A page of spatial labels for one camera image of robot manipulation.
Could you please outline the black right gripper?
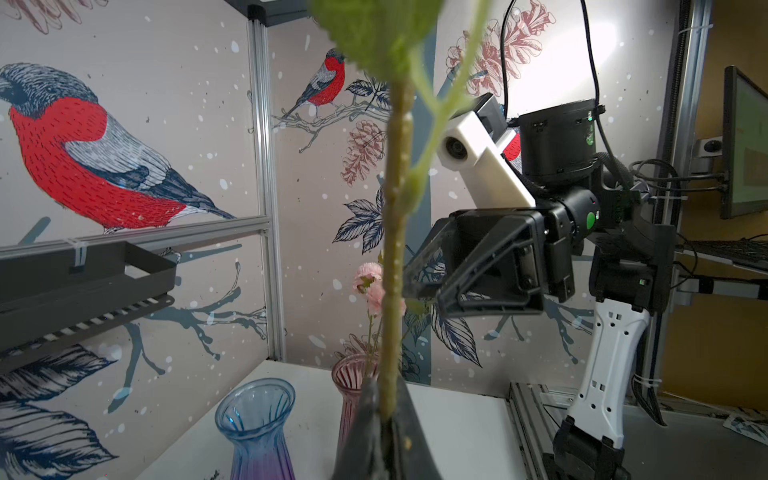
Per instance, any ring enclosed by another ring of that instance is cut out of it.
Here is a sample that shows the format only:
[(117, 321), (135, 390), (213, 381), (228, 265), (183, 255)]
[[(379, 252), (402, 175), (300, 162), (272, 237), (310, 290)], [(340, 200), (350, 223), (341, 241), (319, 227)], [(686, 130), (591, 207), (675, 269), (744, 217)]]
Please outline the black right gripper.
[(438, 220), (403, 271), (403, 296), (443, 300), (445, 317), (533, 314), (575, 293), (572, 257), (600, 216), (581, 186), (534, 195), (530, 209), (461, 210)]

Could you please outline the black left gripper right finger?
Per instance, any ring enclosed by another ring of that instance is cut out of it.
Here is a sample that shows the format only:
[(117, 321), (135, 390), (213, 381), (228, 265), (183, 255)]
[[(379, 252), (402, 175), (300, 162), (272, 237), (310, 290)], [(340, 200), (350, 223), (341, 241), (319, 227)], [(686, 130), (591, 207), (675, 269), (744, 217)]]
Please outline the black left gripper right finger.
[(414, 403), (402, 377), (397, 383), (397, 406), (391, 420), (391, 478), (440, 480)]

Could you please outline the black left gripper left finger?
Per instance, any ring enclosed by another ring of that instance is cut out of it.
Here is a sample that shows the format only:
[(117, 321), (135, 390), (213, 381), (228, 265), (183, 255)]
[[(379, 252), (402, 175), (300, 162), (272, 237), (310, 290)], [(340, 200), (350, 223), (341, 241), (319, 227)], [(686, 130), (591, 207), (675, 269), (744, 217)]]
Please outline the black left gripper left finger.
[(363, 383), (354, 421), (337, 456), (332, 479), (384, 478), (378, 403), (377, 383), (367, 378)]

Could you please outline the mauve glass vase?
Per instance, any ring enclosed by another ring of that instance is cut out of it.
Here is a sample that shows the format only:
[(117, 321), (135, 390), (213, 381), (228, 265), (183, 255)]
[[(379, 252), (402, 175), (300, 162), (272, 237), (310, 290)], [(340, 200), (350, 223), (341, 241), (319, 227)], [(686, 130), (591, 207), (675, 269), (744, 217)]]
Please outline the mauve glass vase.
[(364, 353), (340, 359), (331, 371), (334, 385), (342, 396), (337, 457), (340, 457), (352, 427), (358, 402), (366, 379), (378, 376), (378, 357)]

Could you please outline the pink carnation stem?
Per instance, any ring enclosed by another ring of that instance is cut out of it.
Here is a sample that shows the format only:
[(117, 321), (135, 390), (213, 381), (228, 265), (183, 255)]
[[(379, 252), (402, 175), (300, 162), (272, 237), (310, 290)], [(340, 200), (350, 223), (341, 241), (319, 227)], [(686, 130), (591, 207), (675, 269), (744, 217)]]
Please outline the pink carnation stem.
[(369, 320), (369, 335), (366, 340), (366, 352), (376, 353), (382, 327), (383, 300), (383, 267), (376, 262), (366, 262), (360, 265), (353, 280), (355, 293), (366, 302)]

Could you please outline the white rose stem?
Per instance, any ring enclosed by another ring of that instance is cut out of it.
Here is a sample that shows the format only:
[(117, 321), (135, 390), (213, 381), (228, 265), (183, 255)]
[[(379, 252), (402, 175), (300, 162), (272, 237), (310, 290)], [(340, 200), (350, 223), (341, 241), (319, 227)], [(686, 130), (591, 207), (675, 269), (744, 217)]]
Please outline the white rose stem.
[(384, 183), (384, 264), (379, 414), (388, 421), (396, 409), (401, 357), (403, 261), (406, 224), (418, 208), (439, 136), (448, 120), (468, 106), (470, 76), (491, 2), (475, 4), (469, 40), (450, 90), (433, 93), (422, 64), (422, 43), (435, 27), (440, 1), (312, 1), (311, 15), (353, 63), (388, 84)]

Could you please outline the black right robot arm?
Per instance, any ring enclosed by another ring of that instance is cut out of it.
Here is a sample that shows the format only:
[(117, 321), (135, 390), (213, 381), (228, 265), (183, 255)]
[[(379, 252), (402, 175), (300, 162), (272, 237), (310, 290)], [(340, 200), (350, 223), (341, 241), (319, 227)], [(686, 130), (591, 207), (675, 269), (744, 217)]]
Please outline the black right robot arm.
[(648, 194), (595, 133), (604, 107), (571, 102), (507, 119), (490, 94), (438, 131), (441, 164), (474, 206), (438, 220), (403, 273), (406, 298), (444, 319), (540, 313), (575, 291), (572, 266), (595, 251), (595, 323), (585, 377), (543, 458), (551, 479), (626, 479), (623, 404), (640, 339), (669, 300), (671, 225), (642, 211)]

